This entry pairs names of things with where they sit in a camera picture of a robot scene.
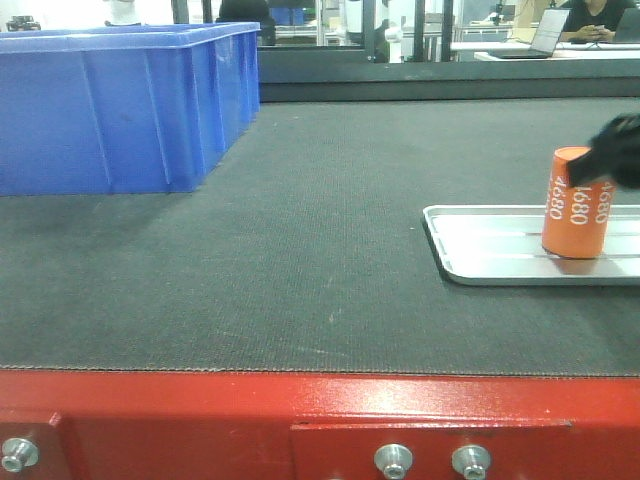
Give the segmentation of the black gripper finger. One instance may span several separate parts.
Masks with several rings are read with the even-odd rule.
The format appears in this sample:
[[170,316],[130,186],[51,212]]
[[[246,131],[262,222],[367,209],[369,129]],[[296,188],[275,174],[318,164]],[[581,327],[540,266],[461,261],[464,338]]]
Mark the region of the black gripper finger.
[[601,179],[639,189],[639,114],[622,114],[590,140],[590,148],[566,164],[568,183],[580,187]]

